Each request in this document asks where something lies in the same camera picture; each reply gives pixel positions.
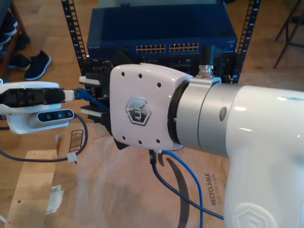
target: camera lens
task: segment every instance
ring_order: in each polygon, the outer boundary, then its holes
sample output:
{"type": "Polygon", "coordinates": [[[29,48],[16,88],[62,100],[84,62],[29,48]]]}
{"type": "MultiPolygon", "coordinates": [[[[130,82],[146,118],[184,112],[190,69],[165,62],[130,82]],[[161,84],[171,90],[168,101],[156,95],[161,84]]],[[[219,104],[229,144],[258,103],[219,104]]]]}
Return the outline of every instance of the camera lens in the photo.
{"type": "Polygon", "coordinates": [[[65,115],[63,113],[58,113],[57,114],[58,119],[63,119],[65,115]]]}

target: black cable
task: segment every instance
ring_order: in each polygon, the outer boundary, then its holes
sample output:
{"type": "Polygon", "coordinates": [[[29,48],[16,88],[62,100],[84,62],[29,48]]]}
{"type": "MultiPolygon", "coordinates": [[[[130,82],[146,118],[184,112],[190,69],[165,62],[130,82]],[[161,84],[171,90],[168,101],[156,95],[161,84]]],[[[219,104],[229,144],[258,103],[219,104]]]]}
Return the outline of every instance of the black cable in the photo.
{"type": "MultiPolygon", "coordinates": [[[[88,132],[88,129],[87,129],[87,125],[86,125],[86,122],[85,120],[77,115],[77,114],[74,114],[74,118],[77,118],[81,121],[82,125],[84,126],[85,128],[85,141],[84,141],[84,144],[80,147],[79,151],[76,152],[76,155],[80,154],[84,148],[86,147],[86,144],[87,144],[87,141],[88,141],[88,138],[89,138],[89,132],[88,132]]],[[[4,157],[7,157],[9,159],[12,159],[12,160],[15,160],[15,161],[19,161],[19,162],[62,162],[62,161],[67,161],[67,157],[65,158],[58,158],[58,159],[26,159],[26,158],[16,158],[16,157],[13,157],[13,156],[10,156],[8,154],[6,154],[5,152],[3,152],[2,150],[0,150],[0,154],[2,154],[4,157]]]]}
{"type": "Polygon", "coordinates": [[[222,215],[219,215],[215,212],[212,212],[210,210],[207,210],[203,207],[201,207],[200,205],[196,204],[195,202],[193,202],[192,200],[190,200],[189,198],[185,197],[183,194],[181,194],[179,191],[177,191],[175,188],[173,188],[170,184],[168,184],[162,177],[161,175],[158,173],[157,168],[156,168],[156,154],[153,150],[150,150],[150,164],[152,165],[152,169],[153,172],[155,174],[155,176],[157,177],[157,179],[169,190],[171,190],[172,192],[174,192],[176,195],[178,195],[179,197],[181,197],[183,200],[187,201],[189,204],[191,204],[192,206],[194,206],[195,208],[209,214],[212,215],[214,217],[217,217],[221,220],[224,220],[224,217],[222,215]]]}
{"type": "Polygon", "coordinates": [[[5,131],[5,130],[9,130],[10,127],[0,127],[0,131],[5,131]]]}

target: paper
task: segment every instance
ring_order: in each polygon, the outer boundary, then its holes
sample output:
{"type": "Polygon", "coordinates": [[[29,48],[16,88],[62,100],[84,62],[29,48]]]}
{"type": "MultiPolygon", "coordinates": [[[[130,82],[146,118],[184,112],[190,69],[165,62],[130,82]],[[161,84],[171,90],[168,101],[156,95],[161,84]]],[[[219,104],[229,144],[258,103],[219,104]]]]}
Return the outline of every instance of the paper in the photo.
{"type": "Polygon", "coordinates": [[[61,204],[62,197],[63,190],[61,190],[61,185],[52,187],[47,206],[47,215],[57,211],[61,204]]]}

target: black sneaker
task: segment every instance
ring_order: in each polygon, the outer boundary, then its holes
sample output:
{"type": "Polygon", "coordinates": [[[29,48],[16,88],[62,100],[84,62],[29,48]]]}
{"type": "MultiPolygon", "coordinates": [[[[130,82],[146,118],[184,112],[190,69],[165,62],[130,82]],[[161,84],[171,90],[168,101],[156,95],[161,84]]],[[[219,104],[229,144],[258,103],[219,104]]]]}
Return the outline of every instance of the black sneaker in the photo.
{"type": "Polygon", "coordinates": [[[14,19],[13,15],[7,11],[5,18],[3,20],[2,26],[0,28],[0,34],[13,36],[17,33],[18,22],[14,19]]]}
{"type": "Polygon", "coordinates": [[[16,68],[27,71],[30,66],[30,61],[22,54],[13,55],[10,59],[8,68],[16,68]]]}
{"type": "Polygon", "coordinates": [[[41,78],[47,67],[51,64],[52,58],[44,51],[40,51],[37,56],[31,57],[30,61],[30,67],[24,75],[24,80],[26,81],[34,81],[41,78]]]}
{"type": "Polygon", "coordinates": [[[18,36],[14,51],[24,50],[28,43],[30,43],[30,38],[27,35],[20,34],[18,36]]]}
{"type": "Polygon", "coordinates": [[[0,34],[0,44],[6,44],[10,41],[10,36],[0,34]]]}

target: wooden floor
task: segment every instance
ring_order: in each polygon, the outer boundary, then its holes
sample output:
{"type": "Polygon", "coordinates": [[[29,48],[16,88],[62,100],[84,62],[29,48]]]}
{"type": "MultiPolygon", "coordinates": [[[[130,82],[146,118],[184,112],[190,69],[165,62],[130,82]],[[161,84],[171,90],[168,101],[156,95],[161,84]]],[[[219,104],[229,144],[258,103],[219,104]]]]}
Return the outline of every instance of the wooden floor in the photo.
{"type": "MultiPolygon", "coordinates": [[[[43,76],[43,81],[59,83],[65,89],[79,87],[80,70],[71,43],[65,16],[60,0],[15,0],[23,23],[31,38],[31,44],[21,51],[27,57],[44,50],[53,59],[52,65],[43,76]]],[[[90,15],[96,8],[97,0],[74,0],[84,43],[86,44],[90,15]]],[[[236,0],[227,5],[227,11],[233,27],[240,37],[247,10],[247,0],[236,0]]],[[[252,41],[241,74],[241,85],[265,86],[304,91],[304,49],[289,47],[278,69],[273,66],[279,56],[284,37],[275,43],[289,11],[282,0],[262,0],[256,21],[252,41]]],[[[304,27],[299,28],[295,41],[301,39],[304,27]]],[[[24,72],[8,72],[11,81],[23,81],[24,72]]],[[[64,107],[80,112],[80,106],[86,102],[66,103],[64,107]]],[[[14,135],[0,132],[0,148],[13,155],[24,156],[29,150],[53,149],[56,142],[54,135],[61,130],[42,132],[34,135],[14,135]]],[[[22,164],[0,157],[0,215],[7,216],[14,189],[17,185],[22,164]]]]}

